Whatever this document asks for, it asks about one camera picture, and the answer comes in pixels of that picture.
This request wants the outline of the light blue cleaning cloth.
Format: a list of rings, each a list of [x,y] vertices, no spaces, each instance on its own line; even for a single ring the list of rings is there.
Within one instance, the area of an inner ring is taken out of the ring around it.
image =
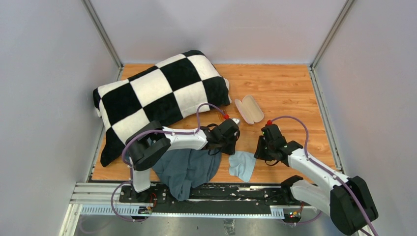
[[[243,182],[249,182],[256,164],[253,153],[236,151],[229,157],[229,174],[236,176]]]

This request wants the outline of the pink glasses case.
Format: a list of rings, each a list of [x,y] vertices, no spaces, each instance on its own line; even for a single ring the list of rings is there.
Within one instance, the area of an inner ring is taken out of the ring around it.
[[[264,113],[252,95],[246,95],[242,100],[235,99],[234,102],[246,123],[253,125],[264,119]]]

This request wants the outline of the orange sunglasses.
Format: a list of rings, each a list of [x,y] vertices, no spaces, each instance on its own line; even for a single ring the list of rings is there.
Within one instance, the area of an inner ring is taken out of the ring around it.
[[[223,112],[217,112],[218,118],[220,121],[224,121],[226,119],[226,114]]]

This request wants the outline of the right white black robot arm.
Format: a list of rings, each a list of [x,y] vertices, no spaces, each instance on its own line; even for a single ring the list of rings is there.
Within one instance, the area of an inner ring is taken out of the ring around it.
[[[367,183],[349,177],[313,157],[296,141],[286,141],[276,124],[261,129],[254,157],[282,162],[303,173],[309,180],[292,176],[282,182],[281,199],[287,205],[305,202],[328,215],[335,227],[352,235],[379,217]]]

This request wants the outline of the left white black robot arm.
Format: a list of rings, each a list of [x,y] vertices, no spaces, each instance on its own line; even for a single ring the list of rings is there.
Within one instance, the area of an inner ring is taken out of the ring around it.
[[[150,199],[150,169],[168,151],[206,150],[209,154],[235,154],[240,120],[226,118],[220,124],[195,129],[171,129],[152,121],[127,139],[122,157],[131,168],[132,197],[139,203]]]

